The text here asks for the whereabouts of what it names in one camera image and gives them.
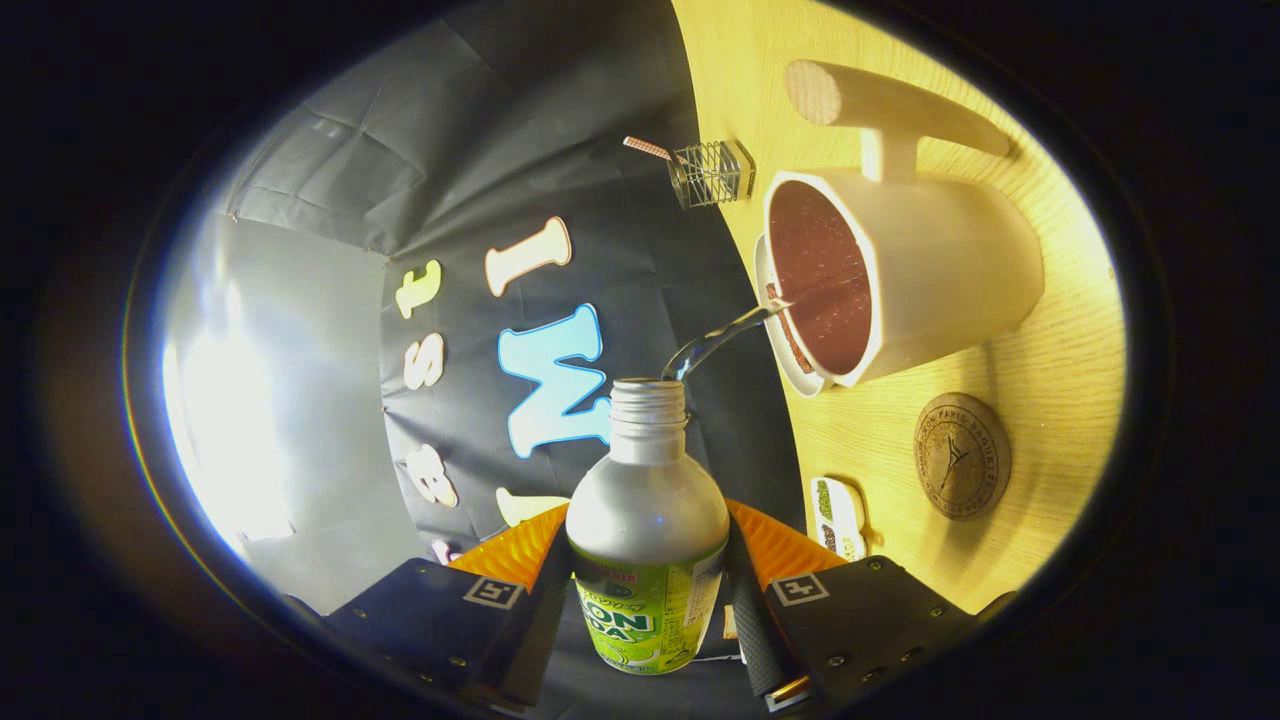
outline mug handle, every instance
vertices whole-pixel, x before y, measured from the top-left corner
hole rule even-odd
[[[863,174],[876,182],[915,179],[922,137],[1009,152],[1009,138],[991,120],[914,85],[832,63],[795,60],[786,69],[791,105],[819,126],[861,128]]]

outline bottle neck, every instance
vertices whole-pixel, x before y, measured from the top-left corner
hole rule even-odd
[[[609,459],[627,465],[675,462],[685,454],[685,384],[614,380],[609,393]]]

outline red liquid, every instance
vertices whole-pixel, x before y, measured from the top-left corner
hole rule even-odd
[[[845,218],[813,187],[785,182],[769,204],[769,238],[783,297],[824,281],[855,278],[787,310],[818,365],[837,375],[851,373],[870,338],[872,290]]]

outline letter cutout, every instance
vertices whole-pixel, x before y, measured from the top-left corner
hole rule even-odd
[[[404,387],[431,387],[444,374],[444,337],[431,333],[404,351]]]
[[[529,520],[530,518],[536,518],[548,510],[559,507],[561,505],[568,505],[567,497],[516,496],[511,495],[511,491],[507,488],[498,488],[494,497],[498,500],[498,512],[502,514],[502,519],[507,523],[507,525],[512,528],[525,520]]]
[[[436,292],[440,292],[440,279],[443,275],[444,270],[440,269],[438,260],[428,263],[426,273],[416,281],[413,279],[413,270],[404,273],[404,281],[396,288],[396,305],[401,309],[401,315],[406,320],[413,315],[415,307],[426,305],[435,297]]]
[[[484,256],[484,274],[489,292],[502,297],[507,283],[548,263],[564,265],[573,256],[573,243],[568,240],[564,220],[552,217],[543,229],[521,240],[506,250],[489,249]]]
[[[458,493],[445,477],[444,461],[434,447],[422,443],[420,450],[404,456],[404,466],[410,479],[413,480],[413,488],[428,502],[440,502],[445,507],[458,506]]]
[[[435,559],[440,561],[440,565],[448,565],[452,562],[452,560],[449,560],[449,555],[457,555],[456,552],[451,553],[449,543],[440,538],[431,541],[431,551],[435,552]]]
[[[604,383],[604,373],[561,363],[566,357],[598,360],[604,350],[600,322],[590,304],[548,325],[498,336],[498,365],[508,375],[539,383],[507,418],[511,447],[527,459],[534,447],[567,439],[599,438],[609,445],[609,398],[590,410],[568,413]]]

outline orange gripper pad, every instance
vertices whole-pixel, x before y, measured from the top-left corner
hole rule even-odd
[[[760,592],[769,582],[805,573],[819,573],[845,564],[845,559],[813,542],[759,510],[726,500],[730,514],[742,530]]]
[[[567,512],[566,503],[530,518],[462,553],[449,568],[520,583],[526,591],[534,592],[543,560],[547,559],[547,551],[552,548],[559,527],[564,524]]]

